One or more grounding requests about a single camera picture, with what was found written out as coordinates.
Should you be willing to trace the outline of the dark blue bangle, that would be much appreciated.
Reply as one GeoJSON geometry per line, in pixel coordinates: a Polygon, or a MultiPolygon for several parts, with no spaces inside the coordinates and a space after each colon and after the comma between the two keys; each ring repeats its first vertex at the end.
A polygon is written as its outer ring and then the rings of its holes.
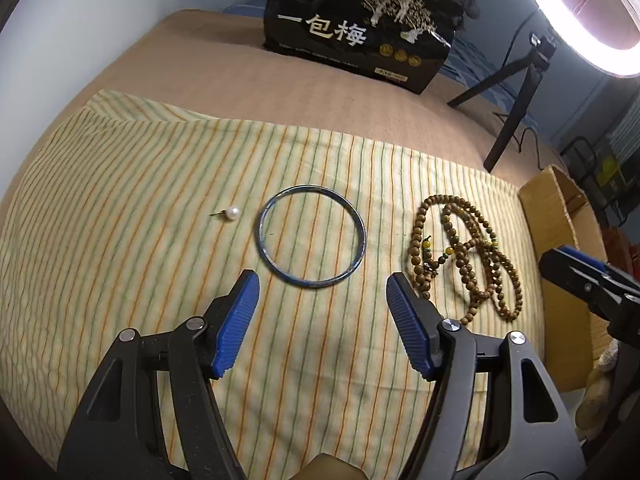
{"type": "Polygon", "coordinates": [[[356,281],[369,248],[360,189],[281,188],[259,205],[253,242],[259,265],[285,285],[322,290],[356,281]]]}

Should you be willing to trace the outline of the pearl stud earring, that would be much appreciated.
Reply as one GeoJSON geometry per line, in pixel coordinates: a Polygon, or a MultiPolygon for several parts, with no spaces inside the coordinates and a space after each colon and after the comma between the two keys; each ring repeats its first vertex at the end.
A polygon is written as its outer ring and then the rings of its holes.
{"type": "Polygon", "coordinates": [[[211,217],[224,218],[226,221],[235,221],[241,214],[238,206],[229,206],[221,211],[216,211],[210,214],[211,217]]]}

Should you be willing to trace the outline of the open cardboard box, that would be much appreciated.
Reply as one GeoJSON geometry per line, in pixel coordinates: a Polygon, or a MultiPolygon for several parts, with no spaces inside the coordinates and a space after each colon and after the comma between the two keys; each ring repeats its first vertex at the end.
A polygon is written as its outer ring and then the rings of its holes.
{"type": "Polygon", "coordinates": [[[605,261],[601,229],[584,192],[557,166],[549,166],[518,191],[544,298],[544,365],[559,391],[582,388],[611,341],[608,323],[590,312],[574,252],[605,261]]]}

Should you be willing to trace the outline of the yellow black box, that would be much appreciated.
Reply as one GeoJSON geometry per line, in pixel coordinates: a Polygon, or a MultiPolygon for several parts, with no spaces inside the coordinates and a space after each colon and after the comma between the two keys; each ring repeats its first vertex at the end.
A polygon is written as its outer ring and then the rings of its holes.
{"type": "Polygon", "coordinates": [[[625,193],[631,186],[631,180],[624,176],[622,166],[613,154],[607,154],[600,161],[596,181],[603,195],[608,198],[625,193]]]}

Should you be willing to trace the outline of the black clothes rack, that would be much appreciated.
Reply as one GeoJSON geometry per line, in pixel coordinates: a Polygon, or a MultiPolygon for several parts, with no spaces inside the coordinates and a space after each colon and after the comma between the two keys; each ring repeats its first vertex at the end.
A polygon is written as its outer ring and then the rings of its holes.
{"type": "Polygon", "coordinates": [[[634,192],[635,177],[624,176],[631,180],[631,186],[625,193],[608,198],[603,195],[597,185],[596,173],[600,161],[607,154],[613,154],[608,148],[598,151],[597,147],[585,136],[575,136],[560,151],[560,156],[567,166],[570,177],[585,192],[589,203],[601,226],[623,226],[630,214],[626,205],[634,192]]]}

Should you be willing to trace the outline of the yellow striped cloth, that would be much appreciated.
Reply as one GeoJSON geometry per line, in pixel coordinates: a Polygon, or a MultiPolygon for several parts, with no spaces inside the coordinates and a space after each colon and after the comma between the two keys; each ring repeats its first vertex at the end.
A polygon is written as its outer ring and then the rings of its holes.
{"type": "Polygon", "coordinates": [[[408,361],[385,283],[409,269],[422,200],[457,195],[495,230],[521,285],[514,327],[544,348],[544,302],[513,185],[398,145],[330,130],[208,117],[103,90],[48,133],[1,214],[1,394],[50,464],[118,333],[172,330],[245,269],[259,304],[234,367],[215,384],[252,479],[286,479],[326,453],[373,479],[399,474],[432,385],[408,361]],[[293,184],[360,189],[361,278],[298,289],[257,261],[253,226],[293,184]],[[235,221],[211,217],[238,206],[235,221]]]}

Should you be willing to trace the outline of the black tripod stand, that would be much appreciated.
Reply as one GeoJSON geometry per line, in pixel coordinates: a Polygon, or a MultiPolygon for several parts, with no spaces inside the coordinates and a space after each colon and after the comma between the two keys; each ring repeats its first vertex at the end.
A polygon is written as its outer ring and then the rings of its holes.
{"type": "Polygon", "coordinates": [[[548,32],[547,35],[540,38],[531,34],[530,43],[532,47],[525,56],[506,64],[503,68],[500,68],[498,72],[483,79],[474,87],[469,88],[447,103],[449,107],[457,108],[466,101],[479,96],[485,90],[498,86],[500,82],[506,81],[515,74],[525,72],[520,91],[513,102],[509,114],[506,115],[506,120],[494,144],[492,144],[484,160],[483,166],[488,172],[495,169],[498,160],[513,139],[516,129],[526,116],[529,104],[532,102],[542,78],[544,78],[544,74],[547,73],[556,51],[556,39],[553,32],[548,32]]]}

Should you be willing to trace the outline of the black snack bag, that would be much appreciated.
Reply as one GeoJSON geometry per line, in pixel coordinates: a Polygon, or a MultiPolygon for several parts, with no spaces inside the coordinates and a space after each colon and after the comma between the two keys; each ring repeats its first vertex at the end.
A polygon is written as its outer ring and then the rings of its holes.
{"type": "Polygon", "coordinates": [[[267,0],[265,46],[420,94],[476,0],[267,0]]]}

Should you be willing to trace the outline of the tan bed sheet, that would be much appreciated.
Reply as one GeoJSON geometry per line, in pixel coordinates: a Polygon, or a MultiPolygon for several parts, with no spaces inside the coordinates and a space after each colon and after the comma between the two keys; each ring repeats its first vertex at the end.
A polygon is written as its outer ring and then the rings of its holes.
{"type": "Polygon", "coordinates": [[[1,186],[8,190],[41,137],[102,89],[222,118],[329,129],[480,168],[501,124],[461,86],[437,76],[421,94],[267,51],[262,23],[179,11],[144,35],[105,25],[16,23],[1,35],[1,186]]]}

